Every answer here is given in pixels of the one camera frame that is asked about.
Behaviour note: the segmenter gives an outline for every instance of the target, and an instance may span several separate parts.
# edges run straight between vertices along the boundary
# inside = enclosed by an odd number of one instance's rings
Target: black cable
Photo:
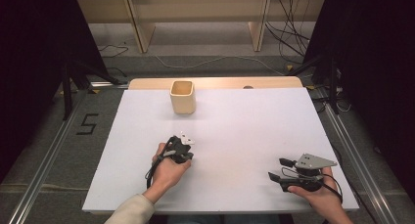
[[[301,48],[301,45],[300,45],[300,43],[302,43],[302,40],[299,42],[298,37],[297,37],[297,34],[299,34],[299,33],[296,31],[296,27],[294,26],[293,0],[290,0],[290,12],[289,13],[287,12],[285,6],[283,5],[282,0],[279,0],[279,2],[281,4],[281,7],[284,10],[284,13],[285,13],[286,17],[287,17],[286,26],[289,27],[293,31],[293,33],[296,35],[296,40],[297,40],[297,44],[299,45],[299,48],[300,48],[300,51],[301,51],[301,55],[304,56],[304,53],[303,53],[302,48]]]
[[[337,184],[337,186],[339,188],[339,191],[337,192],[335,189],[331,188],[330,186],[328,186],[324,182],[320,182],[319,180],[317,180],[317,182],[320,183],[321,186],[329,189],[332,193],[334,193],[340,199],[340,203],[343,203],[343,191],[342,191],[342,187],[340,186],[339,182],[333,176],[330,176],[329,174],[322,173],[321,175],[332,178],[333,181],[335,181],[335,183]]]
[[[323,97],[323,98],[317,98],[317,99],[311,99],[312,102],[325,102],[328,101],[329,97]]]
[[[297,5],[296,5],[296,9],[294,10],[294,13],[296,12],[297,8],[299,7],[299,2],[300,0],[297,1]],[[292,21],[293,21],[293,28],[295,29],[295,33],[296,33],[296,38],[299,37],[299,33],[297,32],[296,28],[294,27],[294,14],[292,14]],[[305,46],[304,42],[302,41],[302,39],[297,39],[297,42],[299,44],[299,46],[301,47],[301,45],[304,47],[304,49],[306,49],[307,47]]]
[[[170,137],[168,139],[168,141],[165,143],[164,148],[162,149],[161,153],[157,155],[156,161],[153,162],[152,167],[147,172],[147,174],[145,176],[145,178],[147,179],[147,189],[149,189],[152,186],[152,180],[153,180],[153,176],[156,172],[156,169],[159,166],[159,164],[162,162],[162,160],[164,159],[163,155],[164,155],[165,151],[167,150],[167,147],[169,146],[169,144],[173,141],[173,139],[174,139],[174,136]]]
[[[119,69],[119,68],[116,68],[116,67],[108,67],[107,69],[116,69],[119,72],[121,72],[122,76],[127,77],[127,75],[121,69]]]
[[[296,48],[294,48],[293,46],[291,46],[290,44],[288,44],[286,41],[284,41],[281,37],[278,37],[269,27],[268,24],[265,24],[266,28],[268,28],[269,32],[271,32],[272,36],[274,36],[275,39],[277,39],[279,42],[283,43],[284,45],[290,47],[293,51],[295,51],[297,54],[299,54],[300,56],[304,56],[300,51],[296,50]]]
[[[287,42],[285,42],[284,40],[282,40],[280,37],[278,37],[269,27],[268,27],[268,25],[267,24],[265,24],[265,27],[269,30],[269,32],[272,34],[272,36],[277,40],[277,41],[279,41],[280,43],[279,43],[279,45],[280,45],[280,47],[281,47],[281,43],[284,43],[286,46],[288,46],[289,48],[291,48],[293,51],[295,51],[297,54],[299,54],[300,56],[302,56],[302,54],[298,51],[298,50],[296,50],[294,47],[292,47],[291,45],[289,45]],[[301,63],[299,63],[299,62],[296,62],[296,61],[293,61],[293,60],[290,60],[290,59],[288,59],[287,57],[285,57],[284,55],[283,55],[283,53],[282,53],[282,51],[281,51],[281,49],[279,49],[279,51],[280,51],[280,56],[281,56],[281,58],[283,58],[285,61],[287,61],[287,62],[290,62],[290,63],[293,63],[293,64],[297,64],[297,65],[301,65]]]
[[[124,52],[126,52],[128,50],[128,47],[125,47],[125,46],[106,45],[104,48],[100,49],[99,51],[104,51],[108,47],[122,48],[124,50],[121,51],[121,52],[119,52],[119,53],[117,53],[116,55],[113,55],[113,56],[103,56],[105,58],[113,58],[113,57],[116,57],[116,56],[118,56],[118,55],[120,55],[120,54],[122,54],[122,53],[124,53]]]
[[[308,0],[308,1],[307,1],[307,6],[305,7],[304,14],[302,15],[302,20],[301,20],[301,25],[300,25],[300,35],[302,35],[302,25],[304,24],[305,14],[307,14],[307,11],[308,11],[308,6],[310,5],[310,1],[311,1],[311,0]]]
[[[299,6],[299,2],[300,2],[300,0],[297,1],[297,5],[296,5],[296,9],[294,10],[294,13],[296,12],[297,7]],[[304,11],[304,14],[302,15],[302,21],[301,21],[301,25],[300,25],[300,33],[298,33],[297,30],[296,30],[296,33],[297,33],[298,36],[301,34],[301,28],[302,28],[302,24],[304,23],[305,14],[307,13],[307,10],[308,10],[308,4],[309,4],[309,0],[307,2],[307,7],[306,7],[306,9]],[[302,41],[302,39],[300,39],[300,43],[304,47],[304,49],[307,49],[307,46],[305,46],[305,44]]]
[[[321,112],[325,111],[326,110],[326,105],[327,105],[327,102],[324,102],[323,107],[321,107],[320,110],[317,110],[317,113],[321,113]]]
[[[301,35],[301,34],[295,34],[295,33],[290,32],[290,31],[285,31],[285,30],[283,30],[283,29],[279,29],[279,28],[277,28],[277,27],[273,26],[270,22],[267,22],[267,24],[268,24],[269,26],[271,26],[274,30],[281,31],[281,32],[284,32],[284,33],[288,33],[288,34],[291,34],[291,35],[296,35],[296,36],[298,36],[298,37],[300,37],[300,38],[303,38],[303,39],[306,39],[306,40],[309,40],[309,39],[310,39],[310,38],[308,38],[308,37],[306,37],[306,36],[303,36],[303,35]]]

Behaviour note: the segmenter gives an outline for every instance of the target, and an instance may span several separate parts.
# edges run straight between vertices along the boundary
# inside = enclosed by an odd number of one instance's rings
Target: wooden table
[[[194,81],[194,113],[172,110],[174,80]],[[122,96],[82,210],[113,212],[144,192],[157,144],[181,130],[196,141],[192,167],[158,201],[158,214],[311,211],[306,200],[283,193],[267,172],[282,175],[278,159],[297,160],[304,153],[337,161],[296,77],[134,79]],[[342,186],[344,208],[358,209],[342,170],[336,166],[333,173]]]

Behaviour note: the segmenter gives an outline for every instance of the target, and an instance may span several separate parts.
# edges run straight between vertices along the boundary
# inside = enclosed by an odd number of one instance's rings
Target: wooden panel
[[[138,23],[138,15],[134,10],[134,5],[132,0],[124,0],[128,16],[130,18],[131,26],[134,31],[134,37],[137,42],[138,51],[140,53],[146,53],[150,40],[152,39],[153,32],[156,28],[156,25],[153,22],[141,22]]]
[[[265,29],[266,17],[269,10],[271,0],[263,0],[261,8],[261,16],[257,18],[256,21],[248,22],[248,27],[250,28],[251,39],[253,41],[254,51],[260,51],[262,46],[263,32]]]
[[[290,11],[290,0],[281,0],[287,13]],[[293,0],[294,21],[316,22],[324,0]],[[284,22],[287,16],[279,0],[271,0],[267,20]]]
[[[132,0],[139,22],[252,22],[263,0]]]
[[[130,23],[124,0],[78,0],[88,23]]]
[[[301,88],[295,76],[272,77],[189,77],[189,78],[140,78],[133,79],[128,89],[169,89],[174,80],[190,80],[197,89],[242,89],[253,88]]]

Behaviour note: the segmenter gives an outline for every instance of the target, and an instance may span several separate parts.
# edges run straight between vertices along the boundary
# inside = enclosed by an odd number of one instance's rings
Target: aluminum rail
[[[58,133],[55,136],[54,141],[52,142],[52,145],[46,153],[46,156],[43,158],[33,179],[31,180],[21,200],[19,201],[15,211],[13,212],[9,224],[21,224],[25,222],[25,219],[27,218],[34,204],[37,195],[39,194],[43,182],[48,176],[48,173],[55,161],[55,158],[59,153],[59,150],[61,149],[62,144],[64,143],[68,135],[74,117],[76,116],[76,111],[81,102],[84,100],[86,93],[86,90],[82,90],[78,91],[78,93],[76,94],[76,99],[72,113],[69,115],[68,119],[62,123]]]
[[[344,146],[348,157],[350,158],[351,164],[357,173],[366,193],[375,208],[379,219],[382,223],[398,223],[388,201],[382,194],[381,189],[376,183],[375,179],[371,175],[368,167],[366,166],[364,159],[360,155],[359,151],[355,147],[350,135],[347,132],[345,125],[342,122],[341,116],[335,114],[331,108],[326,108],[326,113],[330,118],[339,138]]]

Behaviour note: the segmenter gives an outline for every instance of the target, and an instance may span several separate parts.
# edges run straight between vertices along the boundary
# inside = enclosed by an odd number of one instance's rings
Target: forearm
[[[142,195],[135,195],[123,202],[106,224],[143,224],[153,215],[154,205]]]
[[[352,224],[350,218],[348,218],[347,214],[343,209],[336,210],[334,212],[331,212],[327,215],[322,215],[324,218],[329,221],[330,224]]]
[[[165,192],[167,192],[168,187],[165,184],[154,183],[149,189],[147,189],[143,196],[147,198],[152,203],[156,203]]]

